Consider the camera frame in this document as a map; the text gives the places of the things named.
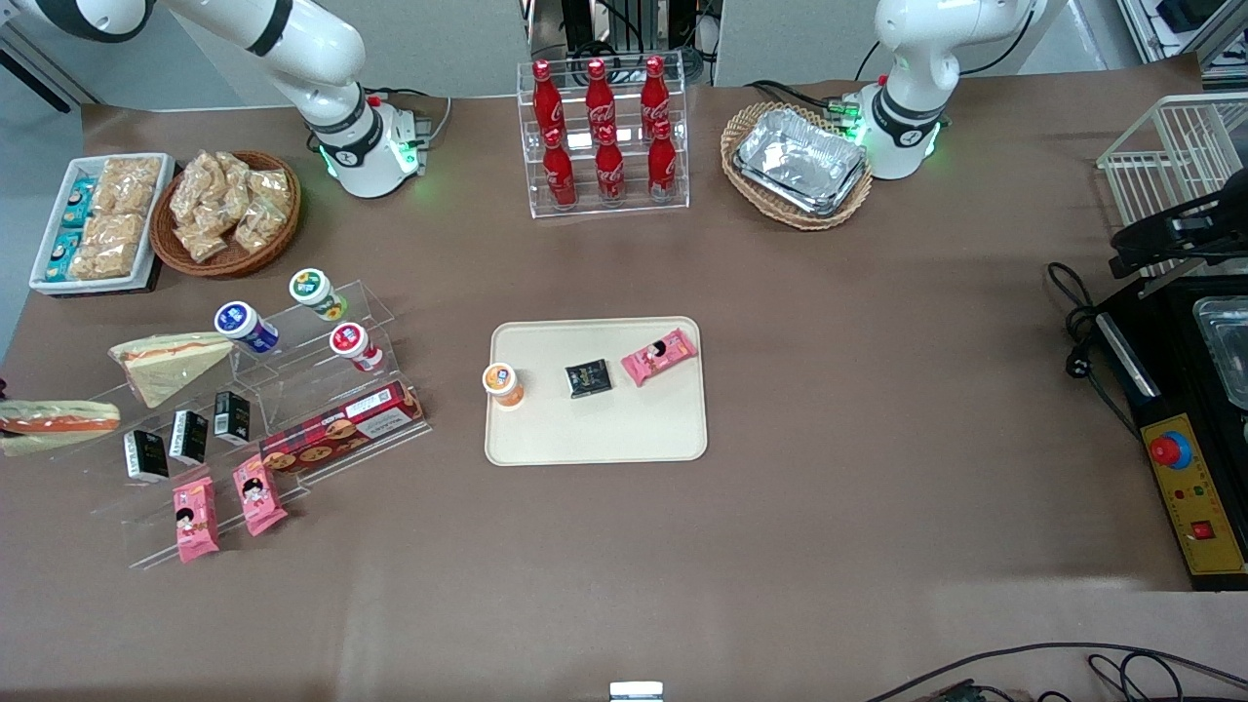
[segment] red bottle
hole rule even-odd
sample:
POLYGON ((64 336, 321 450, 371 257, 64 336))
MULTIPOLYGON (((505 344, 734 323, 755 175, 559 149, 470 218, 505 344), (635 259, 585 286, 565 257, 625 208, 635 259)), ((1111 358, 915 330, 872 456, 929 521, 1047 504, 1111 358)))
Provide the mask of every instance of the red bottle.
POLYGON ((589 89, 585 90, 585 111, 589 114, 589 134, 594 144, 602 145, 602 135, 612 134, 615 142, 615 95, 607 85, 607 64, 602 59, 589 60, 589 89))
POLYGON ((577 184, 572 177, 572 159, 563 150, 563 139, 558 131, 550 130, 542 137, 547 145, 542 165, 547 170, 547 185, 550 186, 554 209, 570 210, 577 206, 577 184))
POLYGON ((624 155, 615 145, 615 125, 603 127, 598 132, 598 155, 594 165, 598 167, 598 194, 607 207, 619 207, 624 204, 624 155))
POLYGON ((550 82, 550 62, 533 61, 533 77, 537 79, 537 86, 533 89, 533 115, 538 120, 538 129, 542 130, 543 139, 548 131, 554 131, 563 139, 567 131, 563 122, 563 97, 559 96, 559 89, 550 82))
POLYGON ((654 141, 650 142, 650 197, 666 202, 676 191, 676 147, 671 145, 671 122, 666 119, 654 122, 654 141))
POLYGON ((668 84, 663 82, 663 56, 645 60, 641 86, 641 137, 654 139, 654 125, 668 120, 668 84))

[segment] foil container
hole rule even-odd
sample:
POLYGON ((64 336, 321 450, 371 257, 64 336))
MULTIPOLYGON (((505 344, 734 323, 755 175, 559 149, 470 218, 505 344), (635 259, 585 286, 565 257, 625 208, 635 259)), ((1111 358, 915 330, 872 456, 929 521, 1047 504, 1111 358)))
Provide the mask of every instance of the foil container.
POLYGON ((866 172, 866 152, 785 107, 759 117, 733 164, 804 212, 830 217, 866 172))

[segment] robotic arm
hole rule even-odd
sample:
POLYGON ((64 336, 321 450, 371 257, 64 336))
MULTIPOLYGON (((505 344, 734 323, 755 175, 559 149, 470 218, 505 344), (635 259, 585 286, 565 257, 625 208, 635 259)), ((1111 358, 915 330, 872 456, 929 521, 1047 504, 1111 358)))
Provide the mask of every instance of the robotic arm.
MULTIPOLYGON (((155 0, 10 0, 67 34, 125 41, 155 0)), ((256 55, 273 85, 321 140, 329 172, 358 197, 379 197, 417 174, 416 120, 356 76, 364 42, 354 27, 311 0, 163 0, 182 17, 256 55)))
POLYGON ((1047 0, 880 0, 875 31, 894 52, 884 85, 859 94, 862 146, 872 175, 919 170, 936 137, 961 66, 953 49, 1003 39, 1045 11, 1047 0))

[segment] red emergency stop button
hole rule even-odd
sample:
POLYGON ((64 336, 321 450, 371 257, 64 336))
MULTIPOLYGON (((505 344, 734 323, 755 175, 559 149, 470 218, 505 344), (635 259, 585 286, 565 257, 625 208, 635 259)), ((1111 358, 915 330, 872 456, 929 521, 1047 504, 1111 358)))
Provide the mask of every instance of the red emergency stop button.
POLYGON ((1148 442, 1148 455, 1163 466, 1176 471, 1192 463, 1192 445, 1177 431, 1167 431, 1148 442))

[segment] white tray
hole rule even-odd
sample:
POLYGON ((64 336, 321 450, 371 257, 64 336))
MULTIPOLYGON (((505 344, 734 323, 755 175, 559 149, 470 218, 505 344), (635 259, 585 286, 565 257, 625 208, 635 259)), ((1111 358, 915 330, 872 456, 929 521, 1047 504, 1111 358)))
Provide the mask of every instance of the white tray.
POLYGON ((693 461, 706 451, 703 352, 689 317, 504 324, 489 358, 515 368, 524 400, 512 410, 485 400, 485 457, 495 466, 693 461), (698 356, 636 387, 620 358, 678 327, 698 356), (598 358, 612 390, 573 400, 564 367, 598 358))
POLYGON ((110 156, 84 156, 70 161, 65 169, 65 177, 61 180, 61 190, 56 194, 52 204, 52 212, 47 217, 47 226, 44 229, 44 241, 35 255, 35 262, 30 267, 30 289, 44 295, 99 295, 101 292, 121 292, 125 290, 137 290, 147 286, 147 279, 152 272, 152 264, 156 254, 151 249, 147 232, 151 229, 152 210, 161 192, 173 180, 173 157, 168 154, 112 154, 110 156), (52 246, 56 235, 61 232, 61 215, 65 211, 65 202, 69 201, 70 190, 74 181, 84 176, 100 177, 104 172, 104 162, 112 157, 156 157, 160 159, 160 174, 156 176, 156 187, 152 190, 152 201, 147 205, 147 215, 144 217, 144 234, 139 240, 139 251, 135 254, 135 262, 130 267, 130 275, 125 277, 110 277, 105 280, 66 280, 61 282, 47 282, 47 260, 52 255, 52 246))

